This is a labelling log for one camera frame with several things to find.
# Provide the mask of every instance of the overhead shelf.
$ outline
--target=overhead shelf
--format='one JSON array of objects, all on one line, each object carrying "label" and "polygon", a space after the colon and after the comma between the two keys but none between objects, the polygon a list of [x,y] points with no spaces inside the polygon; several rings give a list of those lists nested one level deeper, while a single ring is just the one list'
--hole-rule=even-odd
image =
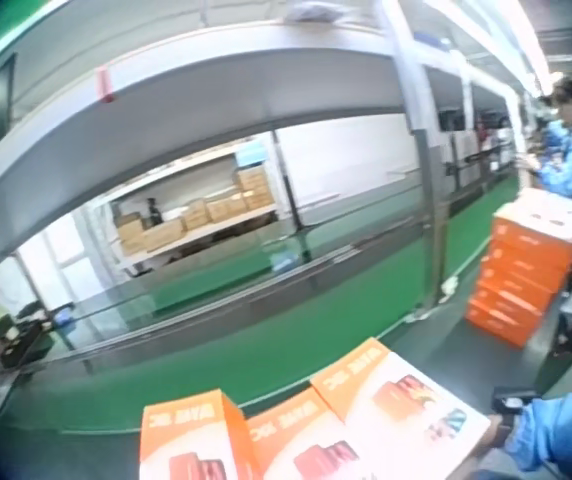
[{"label": "overhead shelf", "polygon": [[218,160],[228,155],[235,155],[235,153],[237,153],[237,151],[241,147],[249,143],[251,143],[251,141],[237,143],[223,148],[218,148],[216,150],[209,151],[203,155],[197,155],[196,158],[192,158],[190,160],[185,160],[185,161],[178,160],[177,164],[173,165],[172,167],[166,167],[160,171],[151,173],[150,175],[146,175],[145,177],[140,178],[139,180],[136,180],[133,183],[130,183],[112,192],[109,192],[106,195],[98,197],[96,199],[95,207],[99,207],[106,203],[118,200],[119,198],[125,197],[126,195],[130,195],[131,193],[134,193],[137,190],[141,190],[142,188],[152,185],[153,183],[157,183],[165,178],[168,178],[172,175],[176,175],[180,172],[184,172],[192,168],[198,167],[200,165],[210,163],[214,160]]},{"label": "overhead shelf", "polygon": [[176,242],[169,243],[157,250],[153,250],[152,252],[141,252],[135,255],[131,255],[125,257],[123,261],[119,263],[120,268],[130,268],[136,263],[145,262],[157,255],[161,255],[162,253],[168,252],[170,250],[174,250],[179,248],[183,245],[187,245],[195,240],[199,240],[200,238],[208,237],[209,235],[213,235],[221,230],[225,230],[230,227],[234,227],[235,225],[239,225],[240,223],[244,223],[248,220],[252,220],[253,218],[261,217],[262,215],[267,215],[277,210],[277,206],[275,204],[267,205],[265,207],[260,207],[255,210],[251,210],[250,212],[246,212],[242,215],[238,215],[233,218],[229,218],[223,222],[219,223],[211,223],[204,227],[197,228],[195,230],[189,231],[185,236],[177,240]]}]

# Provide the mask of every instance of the orange box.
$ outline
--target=orange box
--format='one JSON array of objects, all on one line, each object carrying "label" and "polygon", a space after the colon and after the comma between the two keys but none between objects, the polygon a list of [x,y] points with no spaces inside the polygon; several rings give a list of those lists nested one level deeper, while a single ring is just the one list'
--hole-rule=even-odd
[{"label": "orange box", "polygon": [[445,479],[489,426],[375,339],[310,382],[367,452],[377,478]]},{"label": "orange box", "polygon": [[468,302],[466,318],[477,327],[506,340],[518,347],[524,347],[537,326],[523,325],[497,310],[493,310],[473,298]]},{"label": "orange box", "polygon": [[372,477],[346,426],[312,388],[247,425],[265,480]]},{"label": "orange box", "polygon": [[488,262],[493,268],[511,271],[554,294],[559,292],[567,274],[566,270],[532,260],[527,253],[495,239],[491,242]]},{"label": "orange box", "polygon": [[142,480],[258,480],[246,421],[221,390],[144,409]]},{"label": "orange box", "polygon": [[520,325],[539,325],[544,312],[521,298],[508,293],[498,292],[484,280],[477,282],[477,291],[473,297],[492,310],[503,313]]},{"label": "orange box", "polygon": [[493,240],[525,252],[532,261],[567,270],[572,264],[572,215],[545,218],[522,203],[507,203],[495,212]]},{"label": "orange box", "polygon": [[487,257],[482,259],[479,280],[484,281],[492,290],[508,292],[545,312],[555,294],[536,283],[509,270],[493,266]]}]

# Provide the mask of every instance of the glass panel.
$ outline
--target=glass panel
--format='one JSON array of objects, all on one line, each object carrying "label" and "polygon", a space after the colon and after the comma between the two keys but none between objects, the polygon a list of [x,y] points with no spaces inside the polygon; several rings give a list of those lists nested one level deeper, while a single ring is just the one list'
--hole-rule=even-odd
[{"label": "glass panel", "polygon": [[58,263],[64,263],[84,253],[84,244],[71,214],[51,223],[46,229],[46,236]]},{"label": "glass panel", "polygon": [[23,307],[35,300],[17,260],[10,257],[0,263],[0,305],[11,315],[17,315]]},{"label": "glass panel", "polygon": [[48,254],[46,241],[41,233],[19,247],[19,254],[49,309],[73,301],[59,276],[57,265]]},{"label": "glass panel", "polygon": [[77,301],[85,300],[104,291],[88,258],[62,269]]}]

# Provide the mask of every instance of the ceiling light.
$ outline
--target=ceiling light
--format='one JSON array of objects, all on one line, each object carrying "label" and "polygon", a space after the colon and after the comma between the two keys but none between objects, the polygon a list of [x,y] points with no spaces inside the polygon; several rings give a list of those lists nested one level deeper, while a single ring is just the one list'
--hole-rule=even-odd
[{"label": "ceiling light", "polygon": [[562,72],[553,72],[550,74],[550,81],[553,84],[559,82],[562,78],[564,78],[564,74]]}]

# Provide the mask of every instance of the metal pole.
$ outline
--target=metal pole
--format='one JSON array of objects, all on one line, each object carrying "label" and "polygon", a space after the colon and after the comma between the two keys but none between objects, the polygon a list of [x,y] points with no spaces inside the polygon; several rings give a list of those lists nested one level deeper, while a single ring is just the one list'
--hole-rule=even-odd
[{"label": "metal pole", "polygon": [[424,66],[415,56],[415,40],[398,0],[375,2],[381,27],[394,58],[409,130],[415,137],[425,204],[426,300],[431,309],[441,296],[444,278],[448,204],[444,195],[441,134],[432,89]]},{"label": "metal pole", "polygon": [[274,129],[271,129],[270,131],[270,138],[273,141],[273,146],[275,147],[275,155],[277,156],[277,169],[279,170],[279,175],[282,177],[282,182],[284,183],[284,188],[286,189],[286,197],[288,197],[288,206],[290,207],[290,213],[293,216],[295,231],[301,232],[304,229],[304,224],[302,223],[302,219],[299,216],[299,210],[297,208],[297,203],[295,202],[293,186],[290,183],[290,178],[288,176],[288,168],[286,167],[286,161],[284,160],[282,146],[279,142],[277,132],[275,132]]}]

